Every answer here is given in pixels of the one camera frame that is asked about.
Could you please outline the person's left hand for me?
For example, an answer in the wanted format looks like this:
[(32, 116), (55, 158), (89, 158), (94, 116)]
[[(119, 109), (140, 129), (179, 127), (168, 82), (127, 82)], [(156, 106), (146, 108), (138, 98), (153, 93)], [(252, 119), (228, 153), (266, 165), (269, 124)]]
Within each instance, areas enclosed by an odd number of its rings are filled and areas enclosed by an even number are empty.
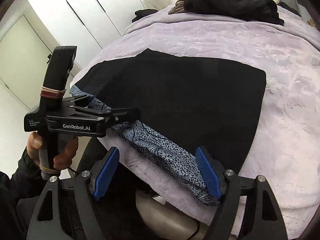
[[(65, 146), (62, 153), (59, 153), (54, 157), (54, 165), (53, 167), (56, 170), (64, 170), (71, 166), (72, 159), (75, 157), (76, 152), (78, 150), (79, 141), (77, 137), (74, 137), (68, 144)], [(29, 135), (27, 141), (27, 153), (31, 160), (39, 166), (40, 158), (39, 158), (39, 150), (42, 147), (42, 138), (37, 132), (33, 132)]]

